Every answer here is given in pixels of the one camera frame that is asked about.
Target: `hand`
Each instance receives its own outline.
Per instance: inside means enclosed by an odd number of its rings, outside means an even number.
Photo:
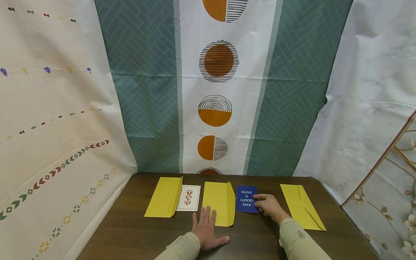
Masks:
[[[196,221],[196,213],[192,214],[192,230],[201,244],[201,250],[211,250],[220,245],[225,245],[230,241],[230,237],[223,236],[221,238],[215,238],[214,227],[215,227],[215,218],[217,212],[212,211],[211,220],[209,219],[211,207],[207,206],[207,211],[205,212],[204,208],[201,208],[201,214],[199,215],[199,223]]]
[[[290,216],[282,209],[279,202],[273,195],[270,194],[255,194],[253,198],[258,201],[254,206],[259,208],[266,217],[272,217],[273,221],[280,225],[280,223]]]

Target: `fabric wall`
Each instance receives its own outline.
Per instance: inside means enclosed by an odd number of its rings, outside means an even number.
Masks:
[[[95,3],[139,172],[292,175],[351,1]]]
[[[97,12],[2,3],[0,259],[75,259],[136,172]]]
[[[320,180],[382,259],[416,259],[416,3],[356,0],[294,176]]]

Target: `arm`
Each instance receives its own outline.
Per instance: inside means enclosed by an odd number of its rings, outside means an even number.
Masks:
[[[194,212],[192,214],[192,231],[178,237],[155,260],[195,260],[200,249],[210,250],[228,243],[230,241],[228,236],[215,238],[214,227],[217,212],[213,210],[210,219],[210,211],[210,206],[207,206],[206,211],[201,208],[199,223]]]
[[[254,206],[280,226],[279,244],[289,260],[331,260],[299,223],[290,218],[273,195],[256,194],[253,198],[259,200]]]
[[[166,250],[155,260],[195,260],[200,248],[198,237],[194,233],[188,232],[168,245]]]

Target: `person's left hand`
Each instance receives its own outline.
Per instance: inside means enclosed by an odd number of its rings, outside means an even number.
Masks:
[[[211,250],[220,245],[225,245],[230,241],[230,237],[223,236],[220,238],[215,238],[214,227],[215,227],[215,218],[217,212],[212,211],[211,220],[209,219],[211,207],[207,206],[207,210],[201,208],[201,214],[199,215],[199,223],[196,220],[196,212],[192,214],[192,230],[201,244],[201,250]]]

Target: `blue card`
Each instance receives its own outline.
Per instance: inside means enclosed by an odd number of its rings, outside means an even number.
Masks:
[[[255,186],[242,186],[237,185],[237,206],[238,212],[259,213],[258,208],[254,206],[256,199],[253,199],[253,195],[257,194],[257,188]]]

